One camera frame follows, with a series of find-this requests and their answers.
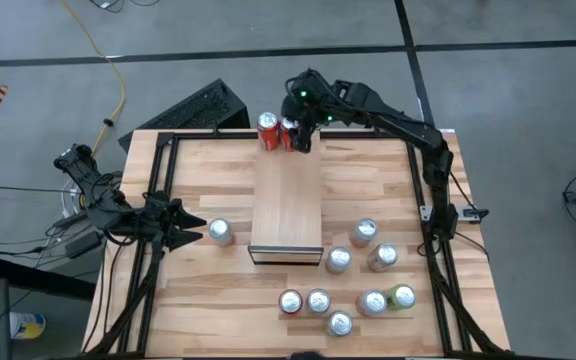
wooden block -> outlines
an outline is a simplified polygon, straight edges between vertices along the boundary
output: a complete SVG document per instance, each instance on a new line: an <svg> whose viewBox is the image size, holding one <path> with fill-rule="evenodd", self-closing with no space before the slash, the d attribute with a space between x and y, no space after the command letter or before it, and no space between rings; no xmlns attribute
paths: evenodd
<svg viewBox="0 0 576 360"><path fill-rule="evenodd" d="M319 132L312 136L309 154L257 150L251 254L262 247L285 248L283 254L263 255L265 263L303 262L291 248L314 248L323 253L321 241L321 169Z"/></svg>

silver can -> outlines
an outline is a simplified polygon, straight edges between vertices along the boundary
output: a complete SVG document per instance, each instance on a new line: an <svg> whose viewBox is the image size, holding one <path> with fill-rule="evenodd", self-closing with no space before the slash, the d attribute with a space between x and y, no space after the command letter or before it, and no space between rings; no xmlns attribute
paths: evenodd
<svg viewBox="0 0 576 360"><path fill-rule="evenodd" d="M308 294L306 304L310 312L318 315L325 314L330 308L330 296L324 290L314 289Z"/></svg>
<svg viewBox="0 0 576 360"><path fill-rule="evenodd" d="M377 222L373 219L361 219L355 226L350 242L355 247L366 247L377 236Z"/></svg>
<svg viewBox="0 0 576 360"><path fill-rule="evenodd" d="M368 290L357 299L357 311L364 316L377 316L386 311L386 295L379 290Z"/></svg>
<svg viewBox="0 0 576 360"><path fill-rule="evenodd" d="M345 311L335 311L328 318L330 336L346 336L352 331L352 318Z"/></svg>
<svg viewBox="0 0 576 360"><path fill-rule="evenodd" d="M386 268L397 261L399 254L392 244L381 244L368 255L368 267L375 272L386 271Z"/></svg>
<svg viewBox="0 0 576 360"><path fill-rule="evenodd" d="M233 236L230 224L226 219L215 219L208 226L210 237L215 240L219 246L228 246L232 244Z"/></svg>
<svg viewBox="0 0 576 360"><path fill-rule="evenodd" d="M297 290L286 290L279 295L279 310L288 315L294 315L301 310L301 295Z"/></svg>
<svg viewBox="0 0 576 360"><path fill-rule="evenodd" d="M388 307L392 310L410 309L415 301L415 292L406 284L399 284L388 291Z"/></svg>
<svg viewBox="0 0 576 360"><path fill-rule="evenodd" d="M326 269L331 273L342 273L348 268L348 266L350 266L351 261L352 255L350 255L348 249L341 246L335 246L328 252Z"/></svg>

aluminum can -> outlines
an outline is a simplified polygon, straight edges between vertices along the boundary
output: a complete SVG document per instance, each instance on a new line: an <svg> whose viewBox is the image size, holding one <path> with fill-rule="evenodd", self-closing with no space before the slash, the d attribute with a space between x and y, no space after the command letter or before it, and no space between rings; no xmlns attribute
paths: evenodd
<svg viewBox="0 0 576 360"><path fill-rule="evenodd" d="M388 308L391 310L410 309L415 301L415 292L406 284L399 284L388 291Z"/></svg>
<svg viewBox="0 0 576 360"><path fill-rule="evenodd" d="M266 151L279 147L279 120L273 113L265 112L257 119L259 145Z"/></svg>
<svg viewBox="0 0 576 360"><path fill-rule="evenodd" d="M352 331L352 318L345 311L335 311L328 318L330 336L346 336Z"/></svg>
<svg viewBox="0 0 576 360"><path fill-rule="evenodd" d="M377 236L377 222L373 219L361 219L355 226L350 242L355 247L366 247Z"/></svg>
<svg viewBox="0 0 576 360"><path fill-rule="evenodd" d="M308 294L306 304L310 312L318 315L325 314L330 308L330 296L322 289L314 289Z"/></svg>
<svg viewBox="0 0 576 360"><path fill-rule="evenodd" d="M335 246L328 252L328 258L326 259L326 269L329 272L338 274L346 271L350 262L352 261L352 255L348 249Z"/></svg>
<svg viewBox="0 0 576 360"><path fill-rule="evenodd" d="M284 150L287 152L295 151L292 148L292 143L290 140L290 129L296 129L297 122L292 121L288 118L283 118L281 120L281 126L279 128L279 137L281 138L281 142L284 144Z"/></svg>
<svg viewBox="0 0 576 360"><path fill-rule="evenodd" d="M286 290L279 295L279 309L288 315L294 315L301 310L303 300L297 290Z"/></svg>
<svg viewBox="0 0 576 360"><path fill-rule="evenodd" d="M381 244L368 255L368 267L374 272L386 271L386 268L397 261L399 254L392 244Z"/></svg>
<svg viewBox="0 0 576 360"><path fill-rule="evenodd" d="M379 290L368 290L357 298L357 311L363 316L377 316L386 306L386 295Z"/></svg>
<svg viewBox="0 0 576 360"><path fill-rule="evenodd" d="M228 246L233 243L234 236L226 219L218 218L211 221L208 232L219 246Z"/></svg>

red soda can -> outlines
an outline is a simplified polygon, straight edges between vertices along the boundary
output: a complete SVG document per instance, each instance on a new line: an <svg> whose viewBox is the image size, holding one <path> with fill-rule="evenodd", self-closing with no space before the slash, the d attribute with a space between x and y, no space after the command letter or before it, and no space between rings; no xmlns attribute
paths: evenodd
<svg viewBox="0 0 576 360"><path fill-rule="evenodd" d="M290 129L297 128L297 122L292 121L288 118L283 118L281 120L281 127L279 128L279 137L281 138L281 142L284 143L284 149L288 152L295 151L292 148L292 143L290 141Z"/></svg>
<svg viewBox="0 0 576 360"><path fill-rule="evenodd" d="M279 121L273 113L265 112L257 119L259 145L266 151L279 147Z"/></svg>

can lid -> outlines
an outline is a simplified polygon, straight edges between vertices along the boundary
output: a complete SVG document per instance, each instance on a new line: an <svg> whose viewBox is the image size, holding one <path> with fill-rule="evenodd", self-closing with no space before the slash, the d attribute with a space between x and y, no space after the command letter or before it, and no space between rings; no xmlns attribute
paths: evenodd
<svg viewBox="0 0 576 360"><path fill-rule="evenodd" d="M326 312L330 307L328 293L321 289L314 289L308 294L308 306L317 312Z"/></svg>
<svg viewBox="0 0 576 360"><path fill-rule="evenodd" d="M265 112L259 115L257 124L263 128L271 129L277 125L277 117L273 113Z"/></svg>
<svg viewBox="0 0 576 360"><path fill-rule="evenodd" d="M286 290L279 297L279 306L287 313L294 313L301 308L301 295L295 290Z"/></svg>
<svg viewBox="0 0 576 360"><path fill-rule="evenodd" d="M415 292L408 285L399 285L395 290L395 298L403 307L408 308L415 305Z"/></svg>
<svg viewBox="0 0 576 360"><path fill-rule="evenodd" d="M373 313L380 313L386 310L386 297L379 290L369 290L364 295L366 308Z"/></svg>
<svg viewBox="0 0 576 360"><path fill-rule="evenodd" d="M330 250L330 254L328 254L330 259L335 265L345 265L350 262L350 252L341 246L337 246Z"/></svg>
<svg viewBox="0 0 576 360"><path fill-rule="evenodd" d="M223 235L228 231L228 222L224 219L215 219L210 223L210 233Z"/></svg>
<svg viewBox="0 0 576 360"><path fill-rule="evenodd" d="M352 318L344 311L335 311L330 315L328 326L337 335L348 335L352 330Z"/></svg>
<svg viewBox="0 0 576 360"><path fill-rule="evenodd" d="M361 219L357 225L357 230L365 236L372 236L377 233L377 223L373 219Z"/></svg>
<svg viewBox="0 0 576 360"><path fill-rule="evenodd" d="M379 245L379 259L386 265L392 265L397 261L397 249L392 244Z"/></svg>
<svg viewBox="0 0 576 360"><path fill-rule="evenodd" d="M281 119L281 126L284 129L294 129L297 127L297 122L288 118Z"/></svg>

